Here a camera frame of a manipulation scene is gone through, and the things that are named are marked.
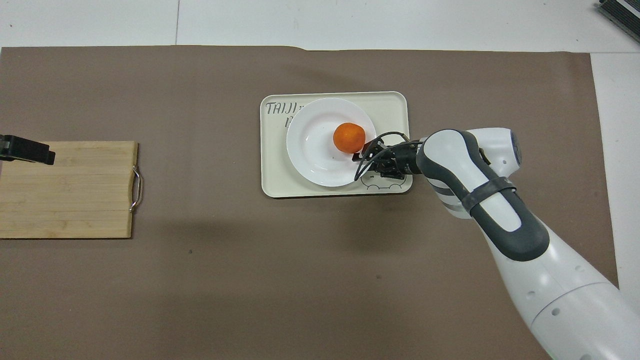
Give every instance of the white tray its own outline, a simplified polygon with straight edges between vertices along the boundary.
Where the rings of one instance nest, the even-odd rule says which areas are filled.
[[[400,131],[409,136],[406,99],[399,92],[269,95],[260,104],[262,191],[270,197],[305,197],[403,193],[409,190],[412,176],[396,180],[367,172],[357,182],[329,188],[312,183],[296,171],[287,154],[287,127],[298,110],[323,97],[339,97],[361,107],[371,118],[378,134]],[[384,140],[385,144],[393,145],[402,138],[390,135]]]

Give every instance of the white plate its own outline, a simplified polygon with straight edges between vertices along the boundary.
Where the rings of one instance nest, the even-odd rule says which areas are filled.
[[[358,163],[352,154],[336,149],[333,132],[345,122],[364,129],[365,142],[376,137],[373,122],[351,101],[325,97],[308,103],[293,117],[287,130],[287,152],[296,170],[307,180],[336,187],[353,182]]]

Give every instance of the orange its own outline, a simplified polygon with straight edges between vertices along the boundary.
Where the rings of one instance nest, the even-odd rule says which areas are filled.
[[[333,132],[333,144],[342,152],[354,154],[364,146],[364,129],[352,122],[340,124]]]

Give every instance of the black object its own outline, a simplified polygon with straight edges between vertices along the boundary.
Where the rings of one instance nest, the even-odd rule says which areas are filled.
[[[464,139],[469,157],[478,169],[489,181],[498,179],[498,175],[484,162],[474,135],[466,131],[457,132]],[[418,152],[416,162],[420,171],[422,171],[426,177],[445,183],[458,199],[464,199],[471,193],[462,185],[458,177],[449,171],[449,169],[429,159],[424,154],[424,151]],[[547,251],[547,247],[549,246],[549,233],[547,228],[527,209],[522,199],[520,199],[511,187],[512,185],[499,190],[499,192],[507,202],[509,202],[513,211],[515,211],[520,218],[521,225],[518,229],[506,231],[496,223],[482,206],[474,206],[469,211],[469,215],[476,220],[487,237],[489,237],[503,255],[515,261],[533,260]]]
[[[45,143],[15,135],[0,135],[0,160],[22,160],[53,165],[55,159],[56,153],[49,151],[49,146]]]
[[[638,0],[626,0],[626,2],[640,12],[640,2]],[[640,42],[640,19],[631,10],[617,2],[617,0],[600,0],[598,11],[636,41]]]
[[[480,204],[482,201],[485,201],[494,193],[497,193],[504,189],[513,189],[515,191],[516,187],[506,177],[496,177],[495,179],[491,179],[475,188],[474,191],[469,193],[469,195],[462,198],[460,202],[462,202],[462,206],[465,208],[465,210],[471,211],[474,206]]]
[[[387,146],[383,140],[373,140],[364,145],[366,153],[363,153],[362,157],[356,153],[352,160],[360,163],[369,160],[371,166],[368,170],[379,173],[380,177],[403,180],[406,174],[421,174],[415,164],[418,144],[418,142],[402,142]]]

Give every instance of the brown mat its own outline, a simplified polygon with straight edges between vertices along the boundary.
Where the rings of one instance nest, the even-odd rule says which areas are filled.
[[[270,199],[270,94],[396,90],[413,138],[513,129],[530,208],[616,282],[588,54],[4,48],[4,133],[134,140],[131,240],[0,241],[0,358],[541,359],[472,221],[403,195]]]

